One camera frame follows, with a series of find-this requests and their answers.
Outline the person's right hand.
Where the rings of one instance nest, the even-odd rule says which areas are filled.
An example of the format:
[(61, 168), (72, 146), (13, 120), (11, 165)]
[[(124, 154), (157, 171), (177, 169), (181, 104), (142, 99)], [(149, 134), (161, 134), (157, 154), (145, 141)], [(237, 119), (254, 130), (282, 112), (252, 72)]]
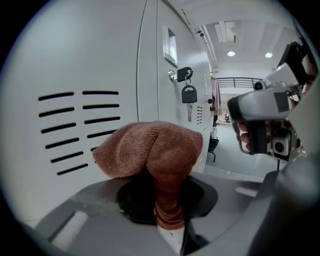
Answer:
[(250, 151), (251, 150), (251, 144), (250, 144), (250, 138), (249, 138), (249, 132), (248, 128), (245, 123), (239, 123), (238, 124), (239, 130), (242, 132), (240, 135), (241, 142), (245, 145), (245, 148)]

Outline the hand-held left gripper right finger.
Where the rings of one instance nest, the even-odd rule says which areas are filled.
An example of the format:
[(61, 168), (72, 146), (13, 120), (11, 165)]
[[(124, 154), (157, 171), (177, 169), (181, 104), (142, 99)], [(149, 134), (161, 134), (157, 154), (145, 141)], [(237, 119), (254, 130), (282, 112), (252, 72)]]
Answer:
[(182, 190), (189, 220), (181, 254), (252, 255), (274, 185), (274, 172), (263, 182), (191, 175)]

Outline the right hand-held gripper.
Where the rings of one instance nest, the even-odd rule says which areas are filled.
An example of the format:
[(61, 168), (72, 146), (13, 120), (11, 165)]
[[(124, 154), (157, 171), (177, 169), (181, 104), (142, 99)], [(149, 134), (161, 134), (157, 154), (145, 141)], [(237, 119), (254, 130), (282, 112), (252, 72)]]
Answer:
[[(265, 154), (290, 162), (298, 154), (300, 140), (289, 123), (292, 97), (302, 97), (302, 89), (290, 66), (280, 65), (253, 86), (253, 91), (227, 102), (232, 127), (240, 150), (248, 155)], [(240, 140), (239, 123), (249, 132), (250, 150)]]

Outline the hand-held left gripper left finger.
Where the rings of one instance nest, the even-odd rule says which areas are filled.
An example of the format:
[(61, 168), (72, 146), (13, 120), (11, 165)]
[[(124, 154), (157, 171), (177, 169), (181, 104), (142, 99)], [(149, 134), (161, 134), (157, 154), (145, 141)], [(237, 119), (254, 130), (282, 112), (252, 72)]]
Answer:
[(69, 256), (173, 256), (156, 226), (127, 219), (116, 203), (130, 181), (110, 179), (89, 185), (49, 212), (35, 227)]

